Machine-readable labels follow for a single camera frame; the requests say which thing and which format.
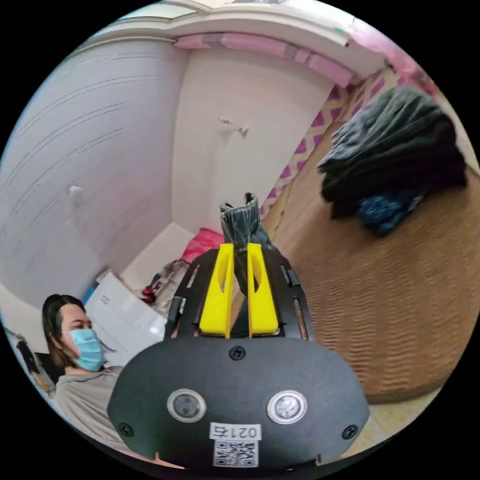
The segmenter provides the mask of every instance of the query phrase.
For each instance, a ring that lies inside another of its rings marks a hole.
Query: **brown mattress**
[[[274,243],[296,270],[316,339],[355,370],[371,404],[441,386],[480,306],[480,178],[432,196],[386,238],[332,220],[317,162],[333,124],[291,184]]]

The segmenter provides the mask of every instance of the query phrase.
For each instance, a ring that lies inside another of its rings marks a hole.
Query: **blue face mask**
[[[80,328],[68,332],[71,335],[73,343],[80,352],[79,358],[75,359],[76,364],[90,372],[98,372],[105,363],[104,349],[102,344],[91,328]]]

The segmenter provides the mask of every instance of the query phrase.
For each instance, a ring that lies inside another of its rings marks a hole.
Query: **pink fabric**
[[[362,47],[382,54],[401,75],[402,83],[414,85],[432,96],[438,92],[438,87],[420,65],[376,28],[356,18],[349,34]]]
[[[210,249],[218,249],[224,243],[224,236],[207,228],[200,231],[190,240],[181,259],[191,264],[199,255]]]
[[[248,33],[203,33],[182,36],[173,44],[179,49],[227,48],[262,52],[273,57],[305,65],[340,87],[346,87],[353,72],[339,63],[304,48],[299,48],[281,40]]]

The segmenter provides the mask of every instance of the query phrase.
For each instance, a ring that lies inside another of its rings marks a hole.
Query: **qr code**
[[[214,467],[258,467],[259,443],[257,441],[219,441],[213,448]]]

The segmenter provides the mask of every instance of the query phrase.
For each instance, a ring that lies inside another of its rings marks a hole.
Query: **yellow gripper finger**
[[[248,330],[249,336],[273,335],[279,329],[274,299],[265,266],[262,246],[247,246],[248,268]]]
[[[205,335],[230,338],[232,294],[234,290],[234,246],[220,245],[208,286],[199,328]]]

